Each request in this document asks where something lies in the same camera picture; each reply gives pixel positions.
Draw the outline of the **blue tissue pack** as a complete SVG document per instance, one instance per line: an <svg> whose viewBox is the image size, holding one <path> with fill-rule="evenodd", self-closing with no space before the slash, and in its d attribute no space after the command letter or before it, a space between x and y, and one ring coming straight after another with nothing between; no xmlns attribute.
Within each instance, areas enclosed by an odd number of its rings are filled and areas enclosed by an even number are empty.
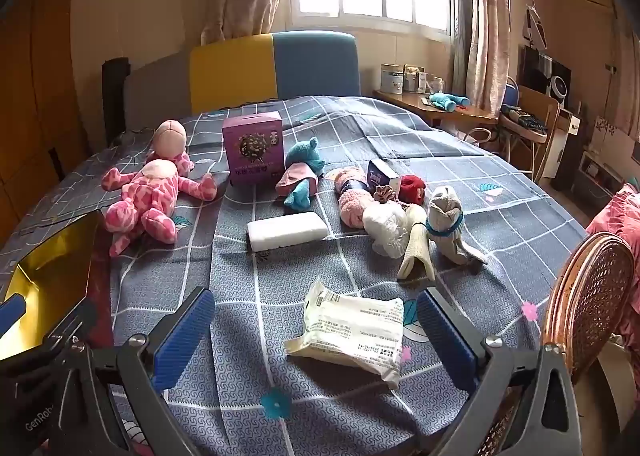
<svg viewBox="0 0 640 456"><path fill-rule="evenodd" d="M399 194L401 177L386 162L372 159L367 168L367 184L371 189L378 186L392 187L394 194Z"/></svg>

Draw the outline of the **teal object on desk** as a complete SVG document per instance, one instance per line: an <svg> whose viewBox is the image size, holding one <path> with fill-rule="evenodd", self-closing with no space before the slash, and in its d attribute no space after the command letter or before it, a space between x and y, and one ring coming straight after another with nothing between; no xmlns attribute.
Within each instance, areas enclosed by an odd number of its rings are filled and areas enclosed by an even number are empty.
<svg viewBox="0 0 640 456"><path fill-rule="evenodd" d="M469 107L471 104L467 97L442 92L433 93L428 101L432 106L446 112L455 112L458 107Z"/></svg>

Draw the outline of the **cream cloth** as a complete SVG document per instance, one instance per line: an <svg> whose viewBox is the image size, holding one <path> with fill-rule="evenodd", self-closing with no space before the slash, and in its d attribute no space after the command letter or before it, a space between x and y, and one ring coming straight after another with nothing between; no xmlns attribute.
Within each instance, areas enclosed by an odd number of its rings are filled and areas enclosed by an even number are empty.
<svg viewBox="0 0 640 456"><path fill-rule="evenodd" d="M421 264L425 276L434 281L435 271L431 259L430 239L426 228L426 211L420 205L409 203L406 208L407 226L409 232L408 245L399 266L397 279L407 281L413 268Z"/></svg>

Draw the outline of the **wooden side desk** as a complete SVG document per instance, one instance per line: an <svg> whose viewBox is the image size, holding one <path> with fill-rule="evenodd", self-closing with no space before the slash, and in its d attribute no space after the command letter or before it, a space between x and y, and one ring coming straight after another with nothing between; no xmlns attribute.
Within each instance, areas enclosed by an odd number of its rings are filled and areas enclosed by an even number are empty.
<svg viewBox="0 0 640 456"><path fill-rule="evenodd" d="M498 119L488 112L477 109L473 106L458 106L453 112L424 104L422 96L416 93L389 94L374 90L373 97L389 104L394 104L404 108L432 127L439 127L442 122L452 122L455 124L473 125L473 127L496 127Z"/></svg>

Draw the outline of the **white fluffy cloth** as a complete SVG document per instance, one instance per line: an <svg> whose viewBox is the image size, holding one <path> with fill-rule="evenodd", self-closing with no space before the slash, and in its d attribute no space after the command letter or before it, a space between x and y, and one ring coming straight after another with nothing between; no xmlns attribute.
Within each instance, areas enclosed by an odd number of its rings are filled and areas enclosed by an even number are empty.
<svg viewBox="0 0 640 456"><path fill-rule="evenodd" d="M404 256L409 240L408 221L398 202L371 202L363 211L362 223L373 240L375 253L390 259Z"/></svg>

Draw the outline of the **brown satin scrunchie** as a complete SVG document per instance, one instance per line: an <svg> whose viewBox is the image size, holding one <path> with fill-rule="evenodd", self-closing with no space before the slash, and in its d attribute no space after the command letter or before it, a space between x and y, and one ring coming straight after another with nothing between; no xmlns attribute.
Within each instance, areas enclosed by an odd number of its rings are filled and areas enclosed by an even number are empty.
<svg viewBox="0 0 640 456"><path fill-rule="evenodd" d="M390 185L378 185L375 187L373 199L379 203L398 201L395 189Z"/></svg>

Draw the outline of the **black rolled mat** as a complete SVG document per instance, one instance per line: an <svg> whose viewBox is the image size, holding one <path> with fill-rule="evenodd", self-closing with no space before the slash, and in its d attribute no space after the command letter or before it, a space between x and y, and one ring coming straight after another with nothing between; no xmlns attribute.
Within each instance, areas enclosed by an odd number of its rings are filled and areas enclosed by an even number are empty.
<svg viewBox="0 0 640 456"><path fill-rule="evenodd" d="M126 131L124 87L130 71L127 57L106 60L101 67L102 112L107 145L114 143Z"/></svg>

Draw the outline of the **white sponge block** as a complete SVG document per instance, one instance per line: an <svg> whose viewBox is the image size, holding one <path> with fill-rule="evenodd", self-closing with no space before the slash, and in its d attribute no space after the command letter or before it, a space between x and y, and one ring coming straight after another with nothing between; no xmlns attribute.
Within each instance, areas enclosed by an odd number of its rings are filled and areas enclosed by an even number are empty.
<svg viewBox="0 0 640 456"><path fill-rule="evenodd" d="M317 213L304 212L250 222L247 234L252 250L260 252L321 240L329 228Z"/></svg>

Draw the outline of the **pink curtain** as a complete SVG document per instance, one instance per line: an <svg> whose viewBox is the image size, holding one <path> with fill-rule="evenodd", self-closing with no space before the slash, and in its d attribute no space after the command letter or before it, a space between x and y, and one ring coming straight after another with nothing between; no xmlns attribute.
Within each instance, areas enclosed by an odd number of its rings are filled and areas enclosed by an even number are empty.
<svg viewBox="0 0 640 456"><path fill-rule="evenodd" d="M509 70L509 0L452 0L451 87L498 116Z"/></svg>

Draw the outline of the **white wet wipes pack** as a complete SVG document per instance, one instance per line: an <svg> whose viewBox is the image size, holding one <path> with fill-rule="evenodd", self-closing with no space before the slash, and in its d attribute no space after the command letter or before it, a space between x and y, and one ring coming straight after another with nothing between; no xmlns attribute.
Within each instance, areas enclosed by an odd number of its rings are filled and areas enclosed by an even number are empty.
<svg viewBox="0 0 640 456"><path fill-rule="evenodd" d="M315 280L305 298L303 335L285 341L286 354L357 367L399 384L404 303L339 294Z"/></svg>

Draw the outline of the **red plush toy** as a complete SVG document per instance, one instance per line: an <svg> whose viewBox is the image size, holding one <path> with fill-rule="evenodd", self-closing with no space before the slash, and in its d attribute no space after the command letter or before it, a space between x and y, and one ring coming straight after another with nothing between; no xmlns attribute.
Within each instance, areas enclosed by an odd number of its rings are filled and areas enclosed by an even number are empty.
<svg viewBox="0 0 640 456"><path fill-rule="evenodd" d="M398 200L408 205L423 205L426 185L419 176L403 175L400 178Z"/></svg>

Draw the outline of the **pink giraffe plush toy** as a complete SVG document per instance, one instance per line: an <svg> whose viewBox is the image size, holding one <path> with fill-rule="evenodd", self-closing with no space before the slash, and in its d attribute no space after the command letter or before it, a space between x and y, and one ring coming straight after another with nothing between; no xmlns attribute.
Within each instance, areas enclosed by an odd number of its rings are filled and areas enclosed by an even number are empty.
<svg viewBox="0 0 640 456"><path fill-rule="evenodd" d="M152 138L152 150L143 167L134 173L112 168L101 181L106 191L120 191L120 199L106 210L105 229L113 235L111 257L118 257L134 239L147 234L172 245L177 228L172 215L178 196L210 202L217 196L212 174L198 181L187 176L193 162L186 152L186 129L176 120L160 124Z"/></svg>

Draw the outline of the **wooden wardrobe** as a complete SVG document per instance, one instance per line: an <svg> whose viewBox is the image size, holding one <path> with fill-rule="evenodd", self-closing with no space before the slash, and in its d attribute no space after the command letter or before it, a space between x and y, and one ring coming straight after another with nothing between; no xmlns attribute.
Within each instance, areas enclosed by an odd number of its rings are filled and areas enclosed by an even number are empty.
<svg viewBox="0 0 640 456"><path fill-rule="evenodd" d="M70 50L71 0L1 8L1 238L91 149Z"/></svg>

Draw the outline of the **pink microfiber towel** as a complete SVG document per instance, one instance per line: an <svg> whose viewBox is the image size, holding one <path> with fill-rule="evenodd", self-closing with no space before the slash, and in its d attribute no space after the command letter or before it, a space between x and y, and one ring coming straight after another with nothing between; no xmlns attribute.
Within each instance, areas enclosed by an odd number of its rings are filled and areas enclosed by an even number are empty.
<svg viewBox="0 0 640 456"><path fill-rule="evenodd" d="M363 228L363 212L373 201L366 174L358 167L338 170L334 189L342 222L350 228Z"/></svg>

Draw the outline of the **teal plush bear pink scarf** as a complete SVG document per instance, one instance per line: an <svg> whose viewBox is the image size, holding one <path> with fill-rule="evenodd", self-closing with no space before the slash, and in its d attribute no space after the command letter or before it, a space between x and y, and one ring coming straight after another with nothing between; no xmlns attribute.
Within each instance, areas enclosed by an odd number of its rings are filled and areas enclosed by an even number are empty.
<svg viewBox="0 0 640 456"><path fill-rule="evenodd" d="M317 194L319 177L326 162L320 157L318 138L296 143L285 156L285 171L277 182L276 191L283 205L295 212L306 212L311 198Z"/></svg>

